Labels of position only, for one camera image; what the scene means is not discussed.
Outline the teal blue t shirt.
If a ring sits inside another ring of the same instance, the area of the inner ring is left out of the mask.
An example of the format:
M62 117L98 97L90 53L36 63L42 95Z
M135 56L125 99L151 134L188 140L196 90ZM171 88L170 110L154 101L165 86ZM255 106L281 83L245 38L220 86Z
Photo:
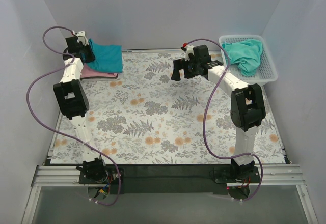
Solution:
M100 45L89 39L90 48L95 60L87 63L87 66L101 73L122 73L123 58L121 45Z

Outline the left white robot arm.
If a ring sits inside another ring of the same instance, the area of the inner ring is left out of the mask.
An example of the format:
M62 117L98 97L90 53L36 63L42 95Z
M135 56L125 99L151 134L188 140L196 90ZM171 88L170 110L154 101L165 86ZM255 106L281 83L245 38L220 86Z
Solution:
M108 170L101 155L94 151L89 127L89 102L80 82L84 63L94 61L95 56L84 31L65 40L67 48L63 59L67 67L60 82L53 85L53 91L62 115L73 126L76 137L83 141L83 163L77 169L91 182L103 183L108 179Z

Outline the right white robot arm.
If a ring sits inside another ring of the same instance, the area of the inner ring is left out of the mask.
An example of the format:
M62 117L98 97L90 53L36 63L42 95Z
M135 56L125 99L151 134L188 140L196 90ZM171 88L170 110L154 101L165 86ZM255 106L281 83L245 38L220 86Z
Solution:
M236 127L235 151L229 157L230 165L215 171L217 182L249 181L256 174L254 154L255 136L266 116L261 86L250 85L228 71L219 61L214 61L206 45L192 46L185 43L181 48L185 56L173 61L173 81L180 81L180 71L187 79L205 77L221 88L230 98L230 117Z

